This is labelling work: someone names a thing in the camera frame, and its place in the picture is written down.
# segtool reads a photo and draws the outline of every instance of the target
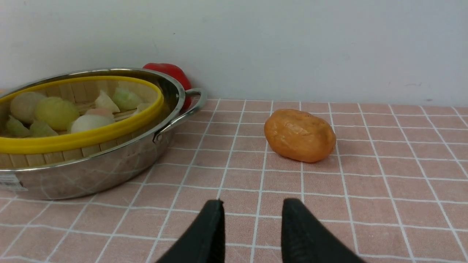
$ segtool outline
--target steamer basket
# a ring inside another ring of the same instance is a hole
[[[47,97],[61,97],[73,102],[80,114],[94,108],[100,90],[113,96],[117,87],[137,94],[145,103],[152,103],[141,113],[135,110],[114,114],[116,123],[89,131],[45,138],[0,137],[0,168],[33,168],[79,160],[106,151],[134,139],[158,125],[167,111],[158,86],[145,80],[123,76],[91,76],[59,80],[9,94],[0,99],[0,131],[5,130],[11,100],[20,93],[35,91]]]

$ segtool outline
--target sticker on pot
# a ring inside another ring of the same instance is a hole
[[[27,191],[15,175],[0,175],[0,190]]]

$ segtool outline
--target white wall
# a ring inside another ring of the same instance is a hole
[[[214,97],[468,106],[468,0],[2,0],[0,88],[147,62]]]

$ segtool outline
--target white grid line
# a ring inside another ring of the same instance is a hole
[[[213,117],[214,117],[214,113],[216,112],[216,109],[218,108],[219,106],[219,102],[220,100],[218,100],[218,102],[216,103],[216,107],[213,111],[213,114],[211,116],[211,120],[213,120]],[[206,129],[205,129],[205,133],[208,131],[208,129],[210,128],[210,124],[209,123],[207,126],[206,126]],[[203,143],[203,138],[205,137],[205,135],[202,135],[202,138],[200,139],[200,143],[198,144],[198,148],[196,149],[195,151],[195,154],[193,154],[193,158],[192,158],[192,161],[190,162],[190,165],[189,167],[187,168],[187,171],[185,171],[185,175],[183,176],[183,179],[182,179],[182,182],[181,182],[181,185],[179,186],[179,189],[177,189],[177,193],[175,194],[174,196],[174,200],[172,201],[172,204],[171,204],[171,207],[169,208],[168,210],[168,213],[166,215],[166,218],[164,219],[164,222],[163,224],[161,225],[161,228],[159,229],[159,233],[158,233],[158,237],[156,239],[156,241],[154,241],[154,244],[153,246],[151,247],[151,250],[150,250],[150,253],[148,255],[148,258],[146,259],[146,263],[150,263],[150,260],[151,260],[151,257],[153,256],[153,253],[154,253],[154,250],[156,249],[156,246],[158,245],[158,241],[159,239],[162,237],[162,233],[164,232],[164,227],[166,226],[166,224],[168,223],[168,220],[169,220],[169,217],[171,215],[171,212],[174,210],[174,206],[177,202],[177,198],[179,197],[179,194],[180,192],[182,191],[182,185],[183,183],[185,182],[185,180],[187,179],[188,175],[189,175],[189,172],[190,172],[190,168],[192,167],[192,165],[195,163],[195,159],[197,157],[197,154],[198,154],[198,151]]]
[[[270,116],[273,114],[273,102],[271,102],[270,107]],[[255,224],[254,224],[254,236],[252,238],[252,245],[255,246],[257,242],[257,233],[258,233],[258,221],[260,219],[260,208],[262,203],[262,193],[263,193],[263,183],[265,180],[265,167],[266,167],[266,157],[268,155],[268,141],[265,142],[265,153],[263,155],[263,167],[262,167],[262,174],[260,176],[260,188],[258,191],[258,200],[257,200],[257,213],[255,216]],[[255,259],[255,247],[252,247],[250,250],[250,263],[254,263]]]
[[[465,121],[464,118],[462,118],[462,116],[460,115],[460,113],[457,111],[457,109],[455,107],[452,107],[452,109],[455,111],[455,113],[457,114],[457,116],[460,118],[460,120],[466,125],[466,127],[468,127],[468,123]]]
[[[400,157],[382,157],[379,156],[379,158],[392,158],[392,159],[403,159]],[[418,159],[418,160],[431,160],[431,161],[445,161],[442,159]],[[160,165],[174,165],[174,166],[183,166],[183,167],[188,167],[189,165],[187,164],[178,164],[178,163],[164,163],[164,164],[159,164]],[[195,168],[209,168],[209,169],[224,169],[223,167],[208,167],[208,166],[192,166]],[[262,171],[261,169],[255,169],[255,168],[229,168],[230,170],[245,170],[245,171]],[[276,169],[265,169],[265,172],[281,172],[281,173],[297,173],[298,171],[292,171],[292,170],[276,170]],[[320,171],[304,171],[304,173],[307,174],[319,174],[319,175],[339,175],[340,173],[333,173],[333,172],[320,172]],[[345,175],[355,175],[355,176],[365,176],[365,177],[382,177],[383,175],[361,175],[361,174],[352,174],[352,173],[344,173]],[[396,178],[408,178],[408,179],[424,179],[424,177],[416,177],[416,176],[403,176],[403,175],[385,175],[386,177],[396,177]],[[428,178],[429,180],[446,180],[446,181],[457,181],[457,182],[467,182],[468,179],[455,179],[455,178],[440,178],[440,177],[430,177]]]
[[[201,112],[213,112],[212,110],[201,110]],[[240,110],[217,110],[217,112],[241,112]],[[269,111],[245,111],[247,113],[269,113]],[[334,112],[334,111],[320,111],[320,112],[312,112],[309,111],[311,114],[346,114],[346,115],[360,115],[361,112]],[[409,117],[424,117],[424,114],[391,114],[391,113],[375,113],[375,112],[362,112],[364,116],[366,115],[387,115],[387,116],[409,116]],[[430,114],[431,117],[457,117],[460,114]]]
[[[29,225],[30,223],[34,222],[34,220],[36,220],[37,218],[39,218],[42,213],[44,213],[45,210],[47,210],[47,208],[49,208],[49,206],[51,206],[51,203],[49,203],[48,205],[46,205],[42,211],[37,214],[33,219],[31,219],[31,221],[29,221],[27,223],[27,225]],[[21,235],[23,235],[24,231],[26,231],[27,229],[27,225],[23,227],[23,229],[21,229],[21,231],[18,233],[18,235],[16,235],[15,239],[13,239],[13,241],[10,243],[10,245],[7,247],[7,249],[5,250],[5,252],[3,252],[3,254],[0,256],[0,259],[3,258],[9,251],[10,249],[14,246],[14,244],[18,241],[18,239],[21,237]]]
[[[166,185],[166,186],[180,186],[180,184],[175,184],[175,183],[154,183],[154,184],[145,184],[145,185]],[[187,188],[195,188],[195,189],[205,189],[205,190],[218,190],[218,187],[203,187],[203,186],[192,186],[192,185],[182,185],[183,187]],[[222,188],[223,190],[229,190],[229,191],[244,191],[244,192],[258,192],[259,190],[248,190],[248,189],[238,189],[238,188]],[[262,193],[273,193],[273,194],[287,194],[287,195],[300,195],[300,192],[293,192],[293,191],[275,191],[275,190],[262,190]],[[336,194],[321,194],[321,193],[308,193],[304,192],[304,195],[306,196],[323,196],[323,197],[345,197],[345,195],[336,195]],[[349,198],[357,198],[357,199],[375,199],[375,200],[390,200],[391,198],[389,197],[365,197],[365,196],[354,196],[354,195],[348,195]],[[420,202],[420,203],[437,203],[437,201],[434,200],[426,200],[426,199],[407,199],[407,198],[392,198],[395,201],[406,201],[406,202]],[[28,200],[28,199],[17,199],[18,201],[22,202],[30,202],[30,203],[44,203],[47,204],[48,201],[45,200]],[[468,201],[466,202],[460,202],[460,201],[450,201],[450,200],[441,200],[439,201],[443,204],[458,204],[458,205],[468,205]],[[85,205],[87,202],[76,202],[76,203],[67,203],[67,202],[60,202],[56,201],[53,202],[55,205]],[[128,206],[123,206],[123,205],[111,205],[111,204],[106,204],[106,203],[100,203],[100,202],[91,202],[90,205],[101,205],[101,206],[106,206],[106,207],[115,207],[115,208],[128,208]],[[168,210],[168,208],[159,208],[159,207],[152,207],[152,206],[131,206],[130,209],[160,209],[160,210]],[[184,209],[173,209],[173,211],[188,211]]]
[[[130,211],[130,207],[133,206],[133,204],[135,203],[135,201],[137,200],[138,198],[138,195],[140,195],[140,192],[141,190],[143,189],[143,187],[145,186],[145,183],[148,181],[149,177],[151,176],[152,174],[152,171],[154,169],[155,166],[152,166],[149,171],[148,171],[148,174],[146,175],[145,179],[143,180],[143,183],[140,185],[140,187],[138,188],[135,196],[133,197],[132,201],[130,202],[129,206],[127,207],[127,209],[125,210],[124,214],[122,215],[122,217],[120,218],[120,221],[119,223],[117,223],[117,226],[116,228],[114,229],[114,231],[112,232],[112,235],[111,237],[107,240],[106,244],[104,245],[103,249],[101,250],[99,256],[97,257],[95,263],[98,263],[99,260],[102,258],[102,256],[104,255],[104,252],[107,248],[107,246],[110,244],[111,240],[112,240],[112,237],[116,236],[117,234],[117,230],[120,228],[120,226],[122,225],[122,222],[125,220],[125,217],[127,216],[127,214],[129,213]]]
[[[155,208],[155,207],[139,207],[139,208],[133,208],[135,209],[154,209],[158,211],[168,211],[168,208]],[[198,214],[200,211],[195,211],[195,210],[184,210],[184,209],[173,209],[173,212],[185,212],[185,213],[193,213],[193,214]],[[228,213],[226,212],[226,215],[228,216],[236,216],[236,217],[257,217],[255,214],[239,214],[239,213]],[[259,215],[259,218],[262,219],[281,219],[281,216],[268,216],[268,215]],[[340,224],[350,224],[351,221],[349,220],[335,220],[335,219],[320,219],[320,222],[325,222],[325,223],[340,223]],[[362,225],[362,226],[393,226],[393,227],[400,227],[399,224],[391,224],[391,223],[368,223],[368,222],[360,222],[360,221],[354,221],[353,224],[355,225]],[[2,227],[24,227],[24,228],[39,228],[39,227],[44,227],[52,230],[60,230],[64,231],[66,233],[76,233],[76,234],[90,234],[90,235],[98,235],[98,236],[107,236],[107,237],[128,237],[128,238],[134,238],[134,239],[145,239],[145,240],[170,240],[170,238],[157,238],[157,237],[150,237],[150,236],[140,236],[140,235],[131,235],[131,234],[107,234],[107,233],[99,233],[99,232],[90,232],[90,231],[82,231],[82,230],[75,230],[75,229],[68,229],[68,228],[63,228],[63,227],[57,227],[57,226],[49,226],[49,225],[43,225],[43,224],[26,224],[26,225],[11,225],[11,224],[2,224],[0,223],[0,226]],[[404,228],[416,228],[416,229],[424,229],[424,230],[442,230],[442,231],[452,231],[450,228],[446,227],[436,227],[436,226],[414,226],[414,225],[402,225]],[[456,232],[464,232],[468,233],[468,229],[454,229]]]
[[[422,109],[422,111],[424,112],[424,114],[426,114],[426,111],[424,110],[424,108],[421,107],[421,109]],[[434,123],[432,123],[432,121],[429,119],[429,117],[428,117],[427,115],[426,115],[426,118],[427,118],[427,120],[431,123],[431,125],[434,126]],[[439,131],[436,130],[436,133],[440,136],[440,139],[445,143],[445,140],[444,140],[444,138],[442,138],[442,135],[440,135]],[[450,149],[450,147],[449,147],[447,144],[446,144],[446,148],[448,149],[448,151],[450,152],[450,154],[451,154],[454,158],[456,158],[456,157],[455,157],[455,154],[452,152],[452,150]],[[465,173],[465,175],[466,175],[467,178],[468,178],[468,175],[467,175],[467,173],[466,173],[466,171],[465,171],[465,168],[464,168],[458,161],[457,161],[457,163],[458,163],[458,165],[460,166],[460,168],[462,169],[462,171]],[[435,191],[434,188],[432,187],[431,182],[430,182],[429,180],[427,180],[427,184],[428,184],[429,187],[431,188],[431,191],[432,191],[432,193],[434,194],[434,197],[436,198],[436,201],[438,201],[438,200],[439,200],[439,197],[437,196],[436,191]],[[444,215],[444,218],[445,218],[445,220],[446,220],[446,222],[447,222],[447,224],[448,224],[448,227],[452,230],[452,233],[453,233],[453,235],[455,236],[455,239],[457,240],[457,243],[458,243],[458,245],[460,246],[460,249],[461,249],[463,255],[465,256],[465,259],[466,259],[467,262],[468,262],[468,254],[467,254],[467,252],[465,251],[465,249],[464,249],[464,247],[463,247],[463,244],[461,243],[461,240],[460,240],[458,234],[457,234],[456,231],[453,229],[452,222],[451,222],[450,219],[448,218],[447,213],[446,213],[446,211],[445,211],[443,205],[442,205],[440,202],[438,202],[438,205],[439,205],[439,207],[440,207],[440,209],[441,209],[441,211],[442,211],[442,214]]]
[[[463,173],[465,174],[465,176],[468,178],[468,174],[465,170],[465,168],[463,167],[463,165],[461,165],[460,161],[457,159],[457,157],[455,156],[455,154],[453,153],[452,149],[450,148],[450,146],[445,142],[445,139],[444,137],[440,134],[440,132],[435,128],[435,125],[434,123],[431,121],[431,119],[429,118],[429,116],[427,116],[426,114],[426,111],[424,110],[423,107],[421,107],[421,110],[424,112],[424,114],[426,115],[426,118],[427,120],[429,121],[429,123],[434,127],[434,130],[436,131],[437,135],[440,137],[440,139],[442,140],[442,143],[445,145],[445,147],[447,148],[447,150],[450,152],[450,154],[453,156],[453,159],[455,159],[455,162],[457,162],[458,166],[460,166],[461,170],[463,171]]]
[[[178,132],[177,134],[193,134],[193,135],[203,135],[203,133],[196,133],[196,132]],[[233,137],[233,135],[221,135],[221,134],[207,134],[208,136],[216,136],[216,137]],[[265,136],[255,136],[255,135],[237,135],[237,137],[241,138],[265,138]],[[370,142],[369,140],[362,140],[362,139],[337,139],[337,141],[362,141],[362,142]],[[406,143],[406,141],[392,141],[392,140],[372,140],[374,142],[399,142],[399,143]],[[410,141],[410,143],[416,144],[444,144],[443,142],[434,142],[434,141]],[[456,143],[456,142],[447,142],[449,145],[468,145],[468,143]]]
[[[359,107],[359,111],[362,113],[361,105],[358,104],[358,107]],[[364,125],[366,125],[366,120],[364,119],[364,116],[362,116],[362,118],[363,118],[363,121],[364,121]],[[380,172],[383,175],[383,181],[385,183],[385,187],[387,188],[388,196],[390,197],[390,201],[392,202],[392,206],[393,206],[393,209],[394,209],[395,214],[396,214],[396,219],[398,220],[398,224],[400,225],[400,229],[402,231],[403,239],[405,241],[406,248],[408,249],[409,257],[411,258],[413,263],[416,263],[416,260],[414,259],[414,256],[413,256],[413,250],[411,249],[410,242],[408,241],[408,236],[406,235],[406,231],[405,231],[405,229],[403,227],[402,219],[401,219],[400,214],[398,212],[398,209],[396,207],[395,200],[393,199],[393,195],[392,195],[392,191],[390,189],[390,185],[387,182],[387,177],[385,176],[382,164],[380,163],[380,159],[379,159],[379,156],[377,154],[377,150],[375,148],[374,143],[372,142],[372,137],[371,137],[371,134],[370,134],[369,129],[367,127],[366,127],[366,131],[367,131],[367,135],[369,136],[369,139],[371,140],[372,149],[374,150],[374,154],[376,156],[377,164],[379,165]]]
[[[60,241],[57,243],[57,245],[55,245],[54,249],[52,250],[52,252],[47,256],[46,258],[46,262],[49,262],[50,259],[53,257],[53,255],[55,254],[55,252],[57,251],[57,249],[60,247],[60,245],[62,244],[63,240],[65,240],[65,238],[68,236],[68,234],[70,233],[70,231],[73,229],[73,227],[76,225],[76,223],[80,220],[80,217],[82,216],[82,214],[84,213],[84,211],[86,210],[86,208],[89,206],[89,204],[94,200],[94,198],[96,197],[96,195],[94,195],[91,199],[88,200],[88,202],[86,202],[86,204],[83,206],[83,208],[81,209],[80,213],[78,213],[78,216],[76,216],[75,220],[73,221],[73,223],[70,225],[70,227],[66,230],[66,233],[63,235],[63,237],[60,239]]]
[[[195,121],[195,120],[191,120],[191,122],[195,122],[195,123],[216,123],[216,124],[237,124],[237,122],[211,122],[211,121]],[[258,123],[258,122],[242,122],[241,121],[241,124],[258,124],[258,125],[262,125],[264,123]],[[397,126],[363,126],[363,125],[335,125],[335,127],[360,127],[360,128],[398,128]],[[403,127],[404,129],[424,129],[424,130],[452,130],[452,131],[468,131],[468,128],[466,129],[460,129],[460,128],[431,128],[431,127]]]
[[[220,196],[221,196],[221,190],[222,190],[223,185],[224,185],[224,180],[226,178],[227,171],[229,170],[229,163],[231,162],[231,156],[232,156],[233,151],[234,151],[235,141],[236,141],[236,138],[237,138],[237,134],[239,133],[239,128],[241,126],[242,115],[244,114],[245,104],[246,103],[247,103],[247,100],[244,101],[244,106],[242,107],[241,117],[239,118],[239,123],[237,124],[237,128],[236,128],[236,131],[235,131],[235,134],[234,134],[233,142],[231,144],[231,149],[230,149],[229,155],[227,157],[226,166],[224,167],[223,177],[221,178],[221,183],[219,184],[219,190],[218,190],[218,193],[216,195],[216,199],[219,199]]]
[[[302,102],[299,102],[299,110],[302,110]],[[304,162],[300,162],[300,200],[304,204]]]
[[[330,103],[328,103],[328,108],[331,112],[331,105]],[[333,124],[333,116],[331,115],[330,113],[330,122],[331,122],[331,127],[333,128],[333,131],[335,131],[335,126]],[[343,184],[343,193],[344,193],[344,198],[346,200],[346,208],[348,209],[348,215],[350,217],[350,225],[351,225],[351,233],[352,233],[352,240],[353,240],[353,243],[354,243],[354,250],[356,251],[356,253],[358,254],[359,253],[359,247],[358,247],[358,236],[356,235],[356,229],[354,227],[354,221],[353,221],[353,217],[352,217],[352,210],[351,210],[351,204],[350,204],[350,200],[349,200],[349,196],[348,196],[348,189],[346,188],[346,180],[344,178],[344,173],[343,173],[343,166],[342,166],[342,163],[341,163],[341,156],[340,156],[340,150],[338,149],[338,142],[336,142],[336,154],[337,154],[337,158],[338,158],[338,165],[340,167],[340,176],[341,176],[341,183]]]
[[[184,150],[184,151],[195,151],[193,148],[175,148],[172,147],[170,149],[175,149],[175,150]],[[229,152],[229,150],[214,150],[214,149],[199,149],[199,151],[212,151],[212,152]],[[245,150],[234,150],[233,152],[240,152],[240,153],[263,153],[264,151],[245,151]],[[376,155],[363,155],[363,154],[341,154],[340,156],[346,156],[346,157],[372,157],[375,158]],[[379,156],[379,158],[396,158],[396,159],[418,159],[418,160],[424,160],[424,161],[468,161],[468,160],[459,160],[459,159],[435,159],[435,158],[418,158],[418,157],[406,157],[406,156]]]

